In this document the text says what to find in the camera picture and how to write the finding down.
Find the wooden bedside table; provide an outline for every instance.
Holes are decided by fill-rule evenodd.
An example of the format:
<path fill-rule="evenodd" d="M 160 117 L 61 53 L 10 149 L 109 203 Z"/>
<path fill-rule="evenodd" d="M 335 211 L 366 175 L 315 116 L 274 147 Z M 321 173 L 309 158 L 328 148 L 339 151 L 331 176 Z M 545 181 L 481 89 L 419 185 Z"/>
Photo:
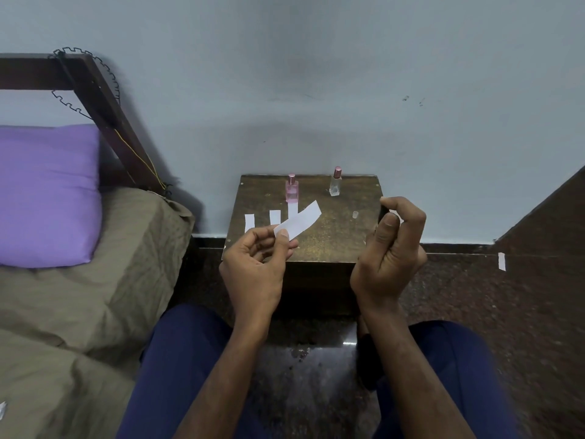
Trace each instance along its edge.
<path fill-rule="evenodd" d="M 282 299 L 275 316 L 354 316 L 358 313 L 349 277 L 365 246 L 367 233 L 377 223 L 382 189 L 377 176 L 343 176 L 341 193 L 329 195 L 331 176 L 297 176 L 298 211 L 313 200 L 319 219 L 297 237 L 299 248 L 287 262 Z M 254 214 L 255 226 L 270 224 L 269 210 L 280 209 L 289 218 L 284 198 L 287 176 L 242 176 L 226 247 L 244 234 L 244 214 Z"/>

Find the purple pillow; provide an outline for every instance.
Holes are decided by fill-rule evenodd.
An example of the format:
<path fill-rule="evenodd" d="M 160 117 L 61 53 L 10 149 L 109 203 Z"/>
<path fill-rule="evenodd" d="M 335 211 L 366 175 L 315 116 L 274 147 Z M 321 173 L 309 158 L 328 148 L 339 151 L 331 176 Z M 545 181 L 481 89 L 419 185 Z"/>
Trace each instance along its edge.
<path fill-rule="evenodd" d="M 0 126 L 0 265 L 91 260 L 102 224 L 95 125 Z"/>

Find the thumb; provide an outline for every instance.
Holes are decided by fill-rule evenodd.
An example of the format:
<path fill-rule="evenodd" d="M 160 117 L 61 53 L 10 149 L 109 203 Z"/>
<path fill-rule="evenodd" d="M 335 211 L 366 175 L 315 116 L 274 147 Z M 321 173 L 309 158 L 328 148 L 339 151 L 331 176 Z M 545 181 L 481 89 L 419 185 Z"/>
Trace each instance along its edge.
<path fill-rule="evenodd" d="M 272 253 L 272 258 L 268 263 L 272 266 L 279 266 L 284 269 L 288 252 L 289 232 L 286 229 L 281 229 L 276 235 L 276 240 L 274 241 L 274 251 Z"/>
<path fill-rule="evenodd" d="M 380 269 L 384 255 L 396 240 L 399 227 L 399 217 L 392 212 L 387 213 L 378 223 L 373 236 L 366 242 L 366 248 L 360 255 L 360 263 L 368 265 L 375 271 Z"/>

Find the perfume bottle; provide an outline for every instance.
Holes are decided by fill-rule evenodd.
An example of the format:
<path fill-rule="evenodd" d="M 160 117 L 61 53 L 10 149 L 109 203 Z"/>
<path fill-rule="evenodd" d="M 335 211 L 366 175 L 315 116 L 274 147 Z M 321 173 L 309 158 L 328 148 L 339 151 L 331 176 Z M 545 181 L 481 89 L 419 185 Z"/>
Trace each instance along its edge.
<path fill-rule="evenodd" d="M 289 179 L 284 185 L 287 203 L 298 203 L 298 181 L 294 174 L 289 174 Z"/>
<path fill-rule="evenodd" d="M 331 183 L 329 184 L 329 193 L 331 197 L 339 195 L 341 191 L 341 167 L 336 166 L 335 172 L 331 176 Z"/>

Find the navy blue pants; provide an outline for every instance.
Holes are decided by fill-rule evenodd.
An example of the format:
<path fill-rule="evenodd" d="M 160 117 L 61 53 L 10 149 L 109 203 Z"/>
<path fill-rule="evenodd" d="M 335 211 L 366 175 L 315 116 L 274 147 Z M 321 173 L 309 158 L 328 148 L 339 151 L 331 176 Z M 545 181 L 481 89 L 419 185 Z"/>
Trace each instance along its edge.
<path fill-rule="evenodd" d="M 431 367 L 478 439 L 516 437 L 514 416 L 497 382 L 486 344 L 461 325 L 431 321 L 410 327 Z M 157 323 L 144 353 L 118 439 L 170 439 L 228 343 L 232 329 L 215 313 L 183 304 Z M 382 421 L 375 437 L 401 438 L 385 378 L 377 384 Z M 264 438 L 246 405 L 236 438 Z"/>

